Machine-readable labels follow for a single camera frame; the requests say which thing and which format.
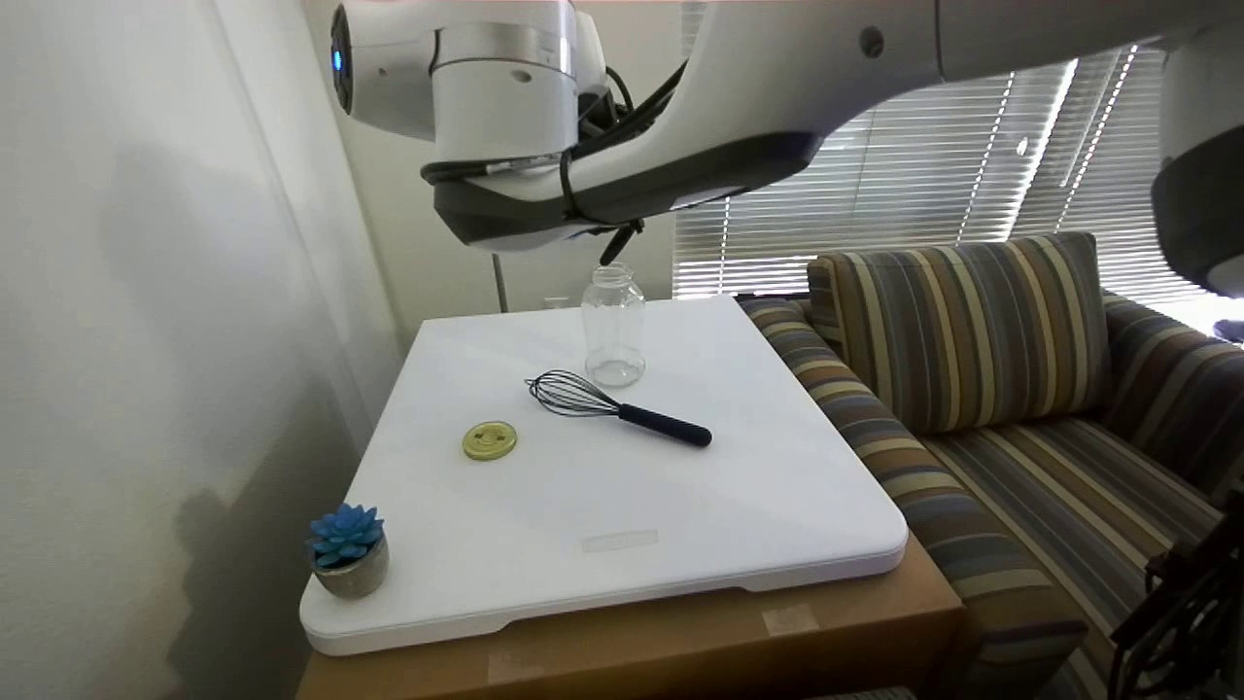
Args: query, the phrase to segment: clear glass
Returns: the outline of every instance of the clear glass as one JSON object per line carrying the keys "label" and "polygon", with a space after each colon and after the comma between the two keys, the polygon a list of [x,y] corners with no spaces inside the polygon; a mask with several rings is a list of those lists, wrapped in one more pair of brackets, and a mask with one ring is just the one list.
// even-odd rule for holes
{"label": "clear glass", "polygon": [[647,379],[647,296],[631,268],[590,272],[583,293],[583,372],[604,390],[626,390]]}

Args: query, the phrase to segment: wooden table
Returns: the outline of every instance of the wooden table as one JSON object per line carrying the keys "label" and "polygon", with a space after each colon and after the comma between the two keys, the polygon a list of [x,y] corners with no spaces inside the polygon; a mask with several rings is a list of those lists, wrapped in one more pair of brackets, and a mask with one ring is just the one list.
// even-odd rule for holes
{"label": "wooden table", "polygon": [[796,593],[716,593],[519,624],[366,657],[310,653],[305,700],[813,695],[936,685],[966,607],[916,539],[900,572]]}

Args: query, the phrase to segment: table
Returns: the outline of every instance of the table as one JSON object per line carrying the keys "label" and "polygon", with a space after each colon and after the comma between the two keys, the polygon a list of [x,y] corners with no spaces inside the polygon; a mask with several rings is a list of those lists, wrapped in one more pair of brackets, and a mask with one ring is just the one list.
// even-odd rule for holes
{"label": "table", "polygon": [[[634,688],[653,669],[695,678],[690,669],[713,657],[758,669],[756,681],[771,685],[766,657],[786,648],[774,639],[852,657],[880,631],[902,631],[880,639],[902,648],[929,642],[923,626],[954,626],[955,600],[909,545],[893,500],[732,301],[648,303],[647,381],[620,392],[707,423],[707,453],[613,420],[542,412],[520,381],[581,366],[581,353],[576,311],[425,323],[346,495],[386,512],[388,580],[358,602],[309,582],[301,613],[318,648],[309,691],[328,685],[322,669],[355,678],[409,653],[419,663],[405,669],[419,669],[415,685],[432,695],[530,681],[564,688],[576,678],[600,685],[612,674]],[[458,434],[480,420],[513,420],[519,453],[502,463],[462,459]],[[927,669],[935,648],[892,663]]]}

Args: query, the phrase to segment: plaid fabric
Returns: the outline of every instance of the plaid fabric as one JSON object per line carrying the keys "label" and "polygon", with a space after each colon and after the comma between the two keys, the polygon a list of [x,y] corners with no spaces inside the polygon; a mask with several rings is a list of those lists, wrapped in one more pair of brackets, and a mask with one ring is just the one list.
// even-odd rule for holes
{"label": "plaid fabric", "polygon": [[975,504],[961,478],[827,351],[805,323],[805,303],[742,301],[742,309],[885,486],[913,538],[966,600],[980,653],[955,695],[1023,695],[1042,688],[1084,639],[1077,607],[1053,586],[1042,563]]}
{"label": "plaid fabric", "polygon": [[1106,423],[1217,504],[1244,478],[1244,351],[1106,296],[1119,384]]}
{"label": "plaid fabric", "polygon": [[824,253],[808,266],[818,318],[845,362],[916,434],[1067,418],[1108,381],[1097,243]]}
{"label": "plaid fabric", "polygon": [[1067,674],[1102,695],[1108,635],[1143,602],[1143,567],[1222,519],[1194,486],[1090,420],[1008,423],[927,440],[968,495],[1075,594],[1090,624]]}

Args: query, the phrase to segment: window blinds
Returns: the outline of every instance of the window blinds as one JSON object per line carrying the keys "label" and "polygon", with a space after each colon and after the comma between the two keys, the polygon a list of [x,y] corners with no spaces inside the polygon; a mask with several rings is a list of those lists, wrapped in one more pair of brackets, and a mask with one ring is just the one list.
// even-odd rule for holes
{"label": "window blinds", "polygon": [[[683,5],[683,43],[704,5]],[[929,87],[836,130],[808,170],[678,213],[678,296],[796,293],[822,249],[1093,231],[1155,257],[1164,52]]]}

